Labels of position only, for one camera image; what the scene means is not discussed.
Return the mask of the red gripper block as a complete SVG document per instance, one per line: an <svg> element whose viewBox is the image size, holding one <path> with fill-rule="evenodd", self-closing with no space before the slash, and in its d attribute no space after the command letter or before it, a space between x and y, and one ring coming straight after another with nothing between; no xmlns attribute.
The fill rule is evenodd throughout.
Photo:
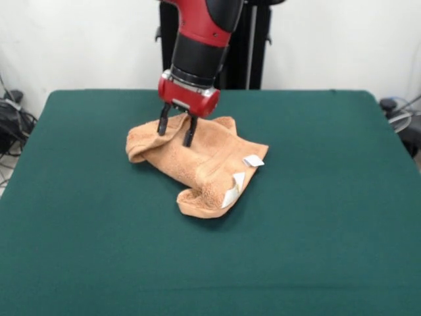
<svg viewBox="0 0 421 316"><path fill-rule="evenodd" d="M220 99L220 90L214 87L199 88L186 84L166 70L159 79L158 93L165 102L157 128L158 135L163 136L166 133L171 105L181 107L190 114L184 120L186 132L183 140L183 146L190 147L197 128L197 117L205 118L215 110Z"/></svg>

